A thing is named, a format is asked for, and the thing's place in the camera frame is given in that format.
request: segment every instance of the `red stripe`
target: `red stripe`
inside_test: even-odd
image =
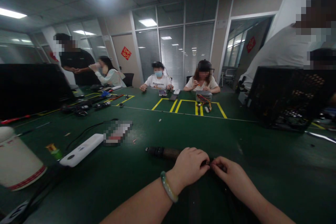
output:
[[[15,189],[18,189],[20,187],[25,186],[26,184],[29,184],[30,182],[32,182],[33,180],[35,180],[38,176],[40,176],[41,173],[44,172],[45,169],[46,169],[46,167],[42,166],[41,169],[39,169],[35,174],[33,174],[32,176],[30,176],[26,180],[22,181],[19,184],[12,185],[11,187],[8,187],[8,188],[11,189],[11,190],[15,190]]]

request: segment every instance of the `red screwdriver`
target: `red screwdriver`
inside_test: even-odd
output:
[[[34,115],[36,115],[36,114],[25,115],[25,116],[23,116],[23,117],[17,117],[17,118],[12,118],[12,119],[8,119],[8,120],[4,120],[4,121],[1,122],[1,124],[9,124],[9,123],[12,123],[12,122],[21,120],[21,119],[30,118],[31,116],[34,116]]]

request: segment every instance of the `fluorescent light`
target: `fluorescent light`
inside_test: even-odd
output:
[[[23,18],[23,17],[27,16],[27,15],[19,13],[19,12],[14,12],[14,11],[11,11],[11,10],[9,11],[9,10],[2,9],[2,8],[0,8],[0,15],[9,16],[11,18],[17,18],[17,19],[20,19],[20,18]]]
[[[83,30],[78,30],[78,31],[73,31],[73,32],[83,34],[83,35],[96,35],[94,33],[86,32],[86,31],[83,31]]]
[[[139,20],[139,22],[142,23],[146,27],[157,25],[153,19],[143,19],[143,20]]]

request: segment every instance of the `white shirt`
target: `white shirt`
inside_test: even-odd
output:
[[[123,88],[126,87],[125,83],[123,82],[123,79],[125,78],[125,75],[121,72],[118,72],[115,69],[111,69],[106,77],[103,77],[100,72],[96,71],[95,74],[97,75],[98,79],[100,80],[100,83],[102,85],[104,84],[110,84],[113,86],[122,86]]]
[[[207,83],[204,81],[202,86],[195,87],[193,91],[203,90],[205,86],[208,86],[210,89],[214,89],[215,87],[217,87],[218,84],[216,83],[215,78],[212,75],[210,79],[211,80],[209,85],[207,85]],[[191,88],[193,86],[193,83],[194,83],[194,77],[190,77],[188,83],[186,84],[186,87]]]
[[[165,75],[162,76],[162,79],[158,79],[156,75],[151,75],[145,82],[147,86],[153,89],[167,89],[167,86],[171,83],[171,79]]]
[[[303,67],[310,44],[311,42],[303,41],[300,35],[296,35],[296,28],[292,25],[283,28],[265,43],[239,80],[246,76],[244,85],[247,90],[250,90],[259,66]]]

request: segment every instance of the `black t-shirt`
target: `black t-shirt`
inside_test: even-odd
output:
[[[86,68],[95,63],[91,54],[87,51],[80,50],[78,52],[62,52],[60,55],[62,67],[67,66],[71,68]],[[93,85],[100,84],[97,76],[93,71],[74,74],[77,85]]]

